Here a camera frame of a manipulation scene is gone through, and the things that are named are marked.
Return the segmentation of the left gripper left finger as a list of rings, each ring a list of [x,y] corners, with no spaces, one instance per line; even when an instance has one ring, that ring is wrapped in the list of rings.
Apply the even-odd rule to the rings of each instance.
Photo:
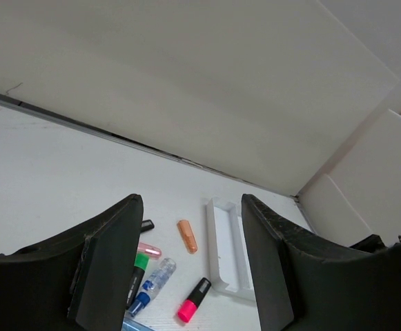
[[[144,205],[132,194],[13,254],[0,254],[0,330],[120,330]]]

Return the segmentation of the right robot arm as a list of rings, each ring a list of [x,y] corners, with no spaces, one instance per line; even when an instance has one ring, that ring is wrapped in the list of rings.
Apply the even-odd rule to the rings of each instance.
[[[398,236],[397,244],[401,243],[401,235]],[[367,238],[355,243],[354,245],[350,246],[350,248],[354,250],[359,250],[368,253],[376,253],[381,250],[385,250],[389,248],[384,244],[381,237],[377,234],[372,234]]]

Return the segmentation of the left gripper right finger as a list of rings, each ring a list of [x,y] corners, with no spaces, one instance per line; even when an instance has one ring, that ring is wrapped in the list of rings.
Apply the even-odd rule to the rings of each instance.
[[[401,330],[401,242],[345,247],[251,194],[242,223],[263,330]]]

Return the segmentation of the clear glue bottle blue cap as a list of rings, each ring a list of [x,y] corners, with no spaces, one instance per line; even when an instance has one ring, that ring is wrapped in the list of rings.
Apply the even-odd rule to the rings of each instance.
[[[177,264],[171,258],[163,259],[158,268],[145,280],[140,287],[135,300],[127,309],[130,318],[135,318],[160,293],[177,269]]]

